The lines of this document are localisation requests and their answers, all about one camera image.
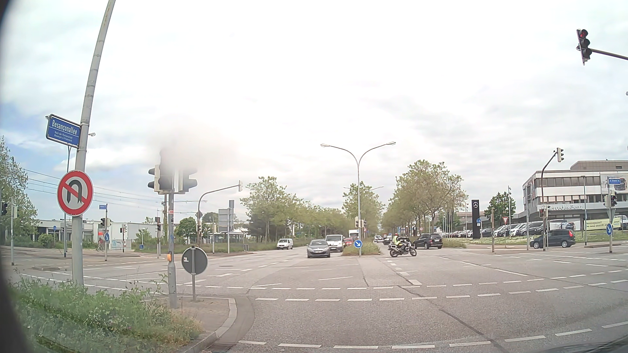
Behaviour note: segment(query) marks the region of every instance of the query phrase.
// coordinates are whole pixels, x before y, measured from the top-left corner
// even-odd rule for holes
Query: blue street sign
[[[46,138],[58,143],[79,148],[80,125],[60,116],[50,114],[46,127]]]

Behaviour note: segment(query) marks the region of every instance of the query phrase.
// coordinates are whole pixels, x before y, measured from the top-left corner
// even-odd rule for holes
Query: lamp post
[[[357,218],[358,218],[358,220],[361,220],[361,219],[362,219],[362,214],[360,213],[360,162],[362,162],[362,158],[363,158],[363,157],[364,157],[364,155],[366,155],[369,151],[372,151],[372,150],[374,150],[374,149],[376,149],[376,148],[380,148],[380,147],[383,147],[383,146],[388,146],[388,145],[391,145],[391,146],[392,146],[392,145],[394,145],[394,144],[396,144],[396,143],[397,143],[397,142],[395,142],[395,141],[391,141],[391,142],[384,143],[384,144],[381,144],[381,145],[379,145],[379,146],[373,147],[373,148],[371,148],[371,149],[368,149],[366,152],[362,153],[362,156],[360,157],[360,159],[359,159],[359,160],[358,160],[358,159],[355,157],[355,155],[354,155],[353,153],[351,153],[351,151],[349,151],[348,149],[344,149],[344,148],[340,148],[340,147],[332,146],[332,145],[330,145],[330,144],[326,144],[326,143],[322,143],[322,144],[320,144],[320,146],[321,146],[321,147],[333,147],[333,148],[337,148],[337,149],[341,149],[341,150],[343,150],[343,151],[349,152],[349,154],[351,155],[351,157],[353,157],[353,158],[354,158],[354,160],[355,160],[355,164],[357,165]],[[357,238],[358,238],[358,239],[360,239],[360,240],[362,240],[362,227],[358,227],[358,228],[359,228],[359,229],[358,229],[358,233],[357,233]],[[358,249],[358,256],[362,256],[362,247],[360,247],[360,248]]]

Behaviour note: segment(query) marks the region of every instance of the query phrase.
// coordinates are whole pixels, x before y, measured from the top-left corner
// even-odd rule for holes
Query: motorcycle
[[[388,245],[388,251],[390,252],[391,257],[396,258],[399,255],[407,253],[410,253],[410,256],[416,256],[416,250],[409,241],[405,241],[403,242],[403,244],[405,245],[403,252],[397,245],[393,243],[390,243],[390,245]]]

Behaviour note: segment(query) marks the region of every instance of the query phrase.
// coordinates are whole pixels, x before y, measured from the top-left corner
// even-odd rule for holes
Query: asphalt
[[[8,253],[3,250],[3,266]],[[68,259],[16,251],[21,276],[71,278]],[[155,255],[85,256],[90,291],[120,293],[166,273]],[[190,294],[180,270],[178,292]],[[36,265],[58,271],[38,271]],[[419,250],[416,257],[307,259],[305,249],[209,258],[197,294],[235,298],[229,352],[531,352],[628,333],[628,246]]]

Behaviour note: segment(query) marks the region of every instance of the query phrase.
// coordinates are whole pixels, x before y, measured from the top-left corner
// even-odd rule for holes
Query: gray car
[[[314,239],[307,246],[308,259],[317,256],[324,256],[329,258],[332,254],[329,252],[329,245],[324,239]]]

